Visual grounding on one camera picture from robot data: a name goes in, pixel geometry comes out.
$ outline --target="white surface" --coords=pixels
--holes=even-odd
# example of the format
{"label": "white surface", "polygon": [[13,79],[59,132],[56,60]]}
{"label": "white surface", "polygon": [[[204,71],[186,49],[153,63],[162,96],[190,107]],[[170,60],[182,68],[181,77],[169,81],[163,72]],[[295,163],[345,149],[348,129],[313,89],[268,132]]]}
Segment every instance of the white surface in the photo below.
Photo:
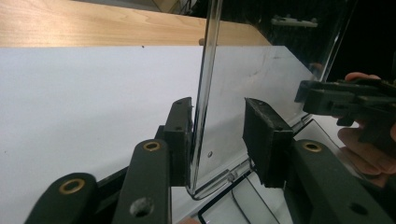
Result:
{"label": "white surface", "polygon": [[255,190],[260,194],[268,208],[280,224],[292,224],[288,205],[283,195],[283,189],[268,189],[260,183],[259,177],[253,173],[247,177]]}
{"label": "white surface", "polygon": [[269,202],[263,201],[248,179],[233,189],[233,196],[251,224],[278,224],[276,217],[267,205]]}
{"label": "white surface", "polygon": [[100,180],[127,166],[175,100],[195,104],[201,57],[202,47],[0,49],[0,223],[22,223],[63,175]]}
{"label": "white surface", "polygon": [[206,223],[215,224],[248,224],[243,214],[234,202],[231,192],[226,194],[216,204],[212,205],[203,213],[203,219]]}

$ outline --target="wooden board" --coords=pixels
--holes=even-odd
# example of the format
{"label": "wooden board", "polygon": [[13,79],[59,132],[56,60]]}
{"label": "wooden board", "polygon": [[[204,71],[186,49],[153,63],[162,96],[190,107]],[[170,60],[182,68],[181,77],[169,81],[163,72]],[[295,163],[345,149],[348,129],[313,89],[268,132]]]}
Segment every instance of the wooden board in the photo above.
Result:
{"label": "wooden board", "polygon": [[[268,45],[252,26],[226,22],[226,45]],[[0,2],[0,47],[199,45],[205,19],[61,0]]]}

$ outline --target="finger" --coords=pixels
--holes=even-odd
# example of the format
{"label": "finger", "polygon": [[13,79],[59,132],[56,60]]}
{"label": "finger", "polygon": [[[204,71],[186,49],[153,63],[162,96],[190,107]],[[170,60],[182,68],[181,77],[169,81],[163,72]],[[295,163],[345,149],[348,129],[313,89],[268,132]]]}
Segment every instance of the finger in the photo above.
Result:
{"label": "finger", "polygon": [[379,186],[380,188],[384,188],[385,184],[387,184],[388,179],[389,179],[389,175],[381,174],[377,178],[370,179],[369,181]]}
{"label": "finger", "polygon": [[376,76],[376,75],[367,75],[364,73],[360,73],[360,72],[353,72],[353,73],[349,73],[346,75],[346,81],[351,81],[355,78],[372,78],[372,79],[381,79],[380,77]]}
{"label": "finger", "polygon": [[321,63],[310,63],[309,67],[323,71],[323,65]]}
{"label": "finger", "polygon": [[199,221],[188,217],[186,219],[181,220],[178,224],[199,224]]}
{"label": "finger", "polygon": [[367,120],[365,119],[356,119],[355,121],[359,124],[360,129],[364,129],[367,124]]}
{"label": "finger", "polygon": [[381,171],[375,168],[372,164],[362,159],[359,155],[352,152],[347,147],[341,147],[341,152],[355,165],[355,167],[366,175],[379,175]]}
{"label": "finger", "polygon": [[396,160],[372,144],[359,142],[361,132],[361,129],[343,128],[338,132],[338,137],[346,147],[379,169],[382,173],[396,173]]}
{"label": "finger", "polygon": [[396,142],[396,123],[390,128],[390,136]]}

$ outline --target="black mechanical part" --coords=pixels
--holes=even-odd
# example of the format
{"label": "black mechanical part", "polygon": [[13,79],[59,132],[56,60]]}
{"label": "black mechanical part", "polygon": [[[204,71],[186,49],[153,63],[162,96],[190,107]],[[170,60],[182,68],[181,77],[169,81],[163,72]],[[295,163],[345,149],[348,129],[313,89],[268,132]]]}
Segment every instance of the black mechanical part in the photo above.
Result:
{"label": "black mechanical part", "polygon": [[191,98],[180,99],[172,104],[168,119],[163,127],[163,139],[168,144],[171,156],[171,186],[186,186],[190,180],[191,147]]}
{"label": "black mechanical part", "polygon": [[396,223],[396,176],[390,176],[384,188],[366,180],[358,180]]}
{"label": "black mechanical part", "polygon": [[300,140],[293,144],[288,154],[312,203],[309,223],[393,223],[323,144]]}
{"label": "black mechanical part", "polygon": [[390,76],[393,79],[396,79],[396,51],[393,52],[392,70],[390,71]]}
{"label": "black mechanical part", "polygon": [[155,139],[165,139],[165,136],[163,135],[163,129],[165,128],[165,125],[160,125],[158,127],[157,132],[155,133]]}
{"label": "black mechanical part", "polygon": [[25,223],[87,223],[96,209],[96,193],[92,175],[65,175],[41,195]]}
{"label": "black mechanical part", "polygon": [[291,127],[267,103],[246,99],[243,139],[260,181],[267,188],[283,188],[288,161],[284,150],[293,137]]}
{"label": "black mechanical part", "polygon": [[305,192],[304,186],[294,168],[290,166],[286,180],[287,184],[283,188],[286,204],[288,205],[293,223],[309,223],[313,206]]}
{"label": "black mechanical part", "polygon": [[98,182],[98,206],[91,223],[111,223],[128,167]]}
{"label": "black mechanical part", "polygon": [[169,149],[160,139],[139,143],[122,185],[115,224],[171,223]]}
{"label": "black mechanical part", "polygon": [[390,128],[396,122],[396,86],[379,79],[324,83],[302,81],[295,102],[309,114],[340,117],[337,125],[366,120],[360,141],[370,143],[396,158]]}

